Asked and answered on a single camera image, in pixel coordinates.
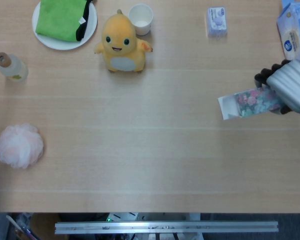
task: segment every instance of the soap box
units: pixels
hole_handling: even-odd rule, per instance
[[[208,37],[222,37],[228,32],[226,8],[223,6],[209,7],[206,12]]]

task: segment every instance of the metal rail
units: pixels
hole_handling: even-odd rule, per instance
[[[277,221],[58,222],[55,234],[270,233]]]

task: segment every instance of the glass bottle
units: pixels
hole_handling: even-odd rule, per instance
[[[28,76],[27,66],[15,55],[0,52],[0,72],[7,79],[20,82]]]

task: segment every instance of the wet wipes package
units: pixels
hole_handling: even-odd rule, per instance
[[[282,10],[277,26],[286,59],[300,61],[300,2],[291,2]]]

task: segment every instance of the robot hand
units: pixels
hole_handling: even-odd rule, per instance
[[[273,64],[271,69],[264,68],[260,73],[254,76],[254,83],[255,85],[260,88],[262,87],[262,84],[267,85],[267,80],[270,76],[272,76],[277,70],[281,69],[284,65],[290,63],[290,60],[283,60],[281,64]],[[280,114],[287,114],[289,112],[292,112],[291,108],[287,105],[284,105],[280,110]]]

